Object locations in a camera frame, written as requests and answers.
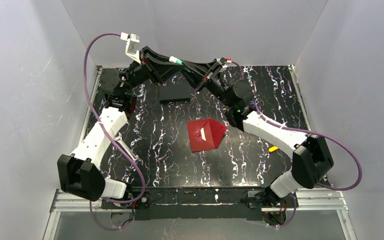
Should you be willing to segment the yellow handled screwdriver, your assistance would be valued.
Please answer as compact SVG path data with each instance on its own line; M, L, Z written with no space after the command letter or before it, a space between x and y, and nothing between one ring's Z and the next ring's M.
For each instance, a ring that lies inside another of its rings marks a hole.
M277 150L279 150L279 148L277 146L272 146L268 149L268 152L271 154L273 152L276 152Z

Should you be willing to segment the black rectangular block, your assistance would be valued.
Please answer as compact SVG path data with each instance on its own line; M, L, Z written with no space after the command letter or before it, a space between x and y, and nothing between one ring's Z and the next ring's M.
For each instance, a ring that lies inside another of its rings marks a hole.
M191 99L187 84L161 85L158 87L158 93L161 104L187 102Z

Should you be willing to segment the green white glue stick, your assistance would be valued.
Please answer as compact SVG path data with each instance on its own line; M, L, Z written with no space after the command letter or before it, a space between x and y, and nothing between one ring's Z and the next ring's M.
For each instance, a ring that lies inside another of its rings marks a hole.
M169 57L169 62L176 64L176 65L181 65L184 67L184 69L188 72L190 72L190 69L183 63L183 61L175 56L170 56Z

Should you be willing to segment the red envelope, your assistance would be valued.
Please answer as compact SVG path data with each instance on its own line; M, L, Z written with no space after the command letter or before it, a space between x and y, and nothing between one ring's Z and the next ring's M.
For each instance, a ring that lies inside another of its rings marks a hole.
M202 140L200 130L204 129L206 141ZM193 153L217 149L228 127L213 118L187 122L190 149Z

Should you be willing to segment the cream paper letter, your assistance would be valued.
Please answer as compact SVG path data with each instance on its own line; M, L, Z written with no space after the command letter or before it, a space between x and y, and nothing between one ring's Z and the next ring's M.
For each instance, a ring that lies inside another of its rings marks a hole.
M200 137L203 141L206 141L205 130L203 128L200 129Z

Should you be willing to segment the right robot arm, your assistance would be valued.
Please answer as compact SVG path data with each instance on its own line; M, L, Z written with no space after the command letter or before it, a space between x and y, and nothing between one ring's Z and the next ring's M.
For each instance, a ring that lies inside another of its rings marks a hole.
M252 86L244 76L233 84L223 82L220 73L234 63L231 59L216 58L210 63L174 58L170 61L182 66L181 73L196 92L206 88L227 107L224 115L231 126L269 142L291 158L291 169L273 180L253 198L254 201L275 205L302 188L312 189L334 166L323 136L289 129L263 115L255 105Z

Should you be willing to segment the aluminium rail frame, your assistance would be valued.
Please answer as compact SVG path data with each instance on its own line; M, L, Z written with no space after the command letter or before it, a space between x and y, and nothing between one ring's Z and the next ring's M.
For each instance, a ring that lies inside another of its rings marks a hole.
M299 204L297 210L300 211L336 211L345 238L347 240L355 240L357 238L349 218L348 206L341 191L328 190L320 187L303 189L296 193L296 200ZM50 207L50 215L43 239L54 239L62 212L88 212L89 210L88 200L65 193L58 189Z

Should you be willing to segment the silver wrench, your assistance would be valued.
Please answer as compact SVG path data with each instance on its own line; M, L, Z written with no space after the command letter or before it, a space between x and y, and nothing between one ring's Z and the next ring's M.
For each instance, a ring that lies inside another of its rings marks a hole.
M138 165L143 165L143 160L139 158L138 155L136 155L129 147L128 145L123 141L122 135L120 132L116 134L114 137L114 140L117 142L117 144L124 150L124 152Z

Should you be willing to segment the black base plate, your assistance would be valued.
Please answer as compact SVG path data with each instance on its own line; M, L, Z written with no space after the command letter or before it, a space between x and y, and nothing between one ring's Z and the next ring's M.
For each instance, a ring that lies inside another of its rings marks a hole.
M134 207L135 220L246 219L263 220L264 212L283 212L279 205L259 202L253 187L150 187Z

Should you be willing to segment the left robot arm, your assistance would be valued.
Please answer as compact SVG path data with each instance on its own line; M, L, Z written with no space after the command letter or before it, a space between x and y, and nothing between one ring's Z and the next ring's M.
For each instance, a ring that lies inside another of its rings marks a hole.
M100 199L128 204L138 201L146 191L146 183L136 161L116 141L119 130L128 122L135 110L136 96L133 88L144 81L153 80L161 84L185 68L185 64L174 56L163 56L144 47L134 54L133 63L125 70L104 69L100 75L100 86L105 94L106 106L98 113L90 101L89 107L96 123L81 143L69 154L57 160L60 188L63 192L91 202ZM104 177L101 162L110 145L117 148L131 163L141 180L141 191L128 199L128 184Z

